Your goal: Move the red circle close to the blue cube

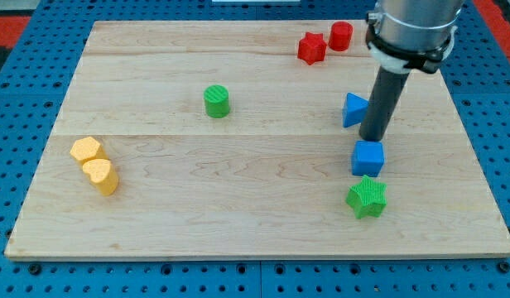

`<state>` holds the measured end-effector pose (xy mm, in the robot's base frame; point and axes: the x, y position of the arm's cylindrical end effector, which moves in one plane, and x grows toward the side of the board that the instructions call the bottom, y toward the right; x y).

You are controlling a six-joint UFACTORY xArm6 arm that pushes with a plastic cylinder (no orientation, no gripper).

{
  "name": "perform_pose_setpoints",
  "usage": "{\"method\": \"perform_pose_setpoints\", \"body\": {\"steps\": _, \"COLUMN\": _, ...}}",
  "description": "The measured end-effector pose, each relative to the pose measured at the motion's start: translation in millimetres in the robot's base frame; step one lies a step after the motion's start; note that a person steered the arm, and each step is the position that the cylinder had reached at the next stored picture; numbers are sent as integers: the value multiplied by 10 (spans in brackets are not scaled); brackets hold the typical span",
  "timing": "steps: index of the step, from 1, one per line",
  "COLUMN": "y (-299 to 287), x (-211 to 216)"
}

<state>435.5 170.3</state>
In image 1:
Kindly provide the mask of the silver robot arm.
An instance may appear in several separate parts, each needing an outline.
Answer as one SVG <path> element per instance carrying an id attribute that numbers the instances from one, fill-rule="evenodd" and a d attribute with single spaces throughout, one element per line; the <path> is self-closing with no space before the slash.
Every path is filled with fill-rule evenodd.
<path id="1" fill-rule="evenodd" d="M 463 0 L 377 0 L 367 12 L 366 46 L 396 75 L 434 74 L 455 44 Z"/>

